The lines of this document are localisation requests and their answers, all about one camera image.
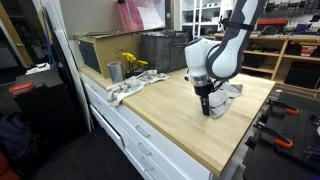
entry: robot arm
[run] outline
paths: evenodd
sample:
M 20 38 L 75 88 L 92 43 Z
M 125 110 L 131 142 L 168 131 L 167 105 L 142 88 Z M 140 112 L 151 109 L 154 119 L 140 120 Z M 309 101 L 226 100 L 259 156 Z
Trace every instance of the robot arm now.
M 189 81 L 200 96 L 203 114 L 210 115 L 211 78 L 226 81 L 241 70 L 242 53 L 265 0 L 238 0 L 221 42 L 198 39 L 185 48 Z

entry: butcher block table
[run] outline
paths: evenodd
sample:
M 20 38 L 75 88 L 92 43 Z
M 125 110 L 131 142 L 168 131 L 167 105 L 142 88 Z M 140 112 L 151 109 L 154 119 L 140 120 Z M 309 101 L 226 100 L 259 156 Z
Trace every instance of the butcher block table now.
M 104 89 L 111 85 L 88 68 L 80 71 Z M 147 85 L 122 103 L 219 177 L 275 82 L 238 74 L 230 84 L 243 84 L 241 96 L 212 119 L 202 114 L 199 96 L 183 78 L 186 72 L 169 73 L 170 79 Z

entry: metal cup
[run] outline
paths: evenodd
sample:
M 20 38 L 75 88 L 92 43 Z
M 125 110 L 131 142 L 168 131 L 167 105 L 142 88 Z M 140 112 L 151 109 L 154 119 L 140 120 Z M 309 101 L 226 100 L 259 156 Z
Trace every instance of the metal cup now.
M 112 62 L 108 64 L 108 70 L 112 84 L 123 81 L 123 70 L 121 62 Z

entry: cabinet drawer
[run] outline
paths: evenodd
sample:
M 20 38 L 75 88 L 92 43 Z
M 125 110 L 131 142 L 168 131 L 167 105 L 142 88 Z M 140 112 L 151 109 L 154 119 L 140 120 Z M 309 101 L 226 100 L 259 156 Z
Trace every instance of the cabinet drawer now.
M 98 94 L 104 101 L 107 101 L 107 91 L 104 90 L 102 87 L 100 87 L 97 83 L 92 81 L 88 76 L 85 74 L 82 74 L 82 80 L 84 81 L 85 84 L 88 85 L 88 88 Z
M 146 156 L 147 160 L 156 162 L 159 168 L 163 170 L 163 172 L 169 177 L 169 179 L 188 179 L 184 177 L 184 175 L 181 174 L 181 170 L 179 170 L 179 168 L 176 167 L 173 162 L 166 159 L 165 155 L 159 152 L 156 147 L 152 146 L 146 140 L 141 138 L 138 135 L 138 131 L 133 126 L 128 124 L 127 121 L 122 119 L 121 116 L 118 116 L 118 118 L 120 129 L 122 129 L 123 132 L 130 134 L 132 141 L 135 142 L 138 150 L 140 151 L 140 153 L 143 153 L 144 156 Z
M 167 180 L 169 179 L 165 173 L 157 166 L 155 162 L 148 159 L 139 149 L 138 144 L 135 143 L 131 139 L 131 135 L 129 136 L 127 133 L 123 134 L 124 137 L 124 151 L 125 154 L 131 161 L 133 161 L 132 164 L 135 165 L 136 168 L 140 172 L 140 174 L 145 179 L 150 180 Z
M 118 128 L 117 114 L 112 107 L 104 102 L 95 92 L 93 92 L 88 84 L 85 84 L 85 88 L 90 100 L 90 103 L 97 109 L 97 111 L 105 117 L 108 122 L 114 127 Z
M 185 151 L 151 127 L 127 107 L 121 105 L 116 110 L 118 122 L 124 131 L 137 143 L 143 139 L 150 151 L 154 150 L 153 160 L 171 178 L 208 180 L 210 171 L 193 159 Z
M 98 113 L 98 111 L 92 105 L 90 105 L 90 108 L 92 114 L 96 117 L 100 126 L 109 134 L 109 136 L 120 147 L 120 149 L 123 149 L 121 136 L 109 125 L 109 123 L 107 123 L 107 121 Z

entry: white cabinet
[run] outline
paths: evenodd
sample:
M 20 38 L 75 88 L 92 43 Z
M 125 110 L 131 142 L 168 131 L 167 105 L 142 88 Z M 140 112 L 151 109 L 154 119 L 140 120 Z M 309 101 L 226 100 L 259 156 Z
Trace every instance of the white cabinet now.
M 145 179 L 209 180 L 210 171 L 124 105 L 112 108 L 106 91 L 82 74 L 100 126 Z
M 220 7 L 221 0 L 180 0 L 181 30 L 201 36 L 217 31 Z
M 180 22 L 179 29 L 176 30 L 188 30 L 194 37 L 220 31 L 220 17 L 230 18 L 236 3 L 237 0 L 180 0 L 179 8 L 174 8 L 175 22 Z

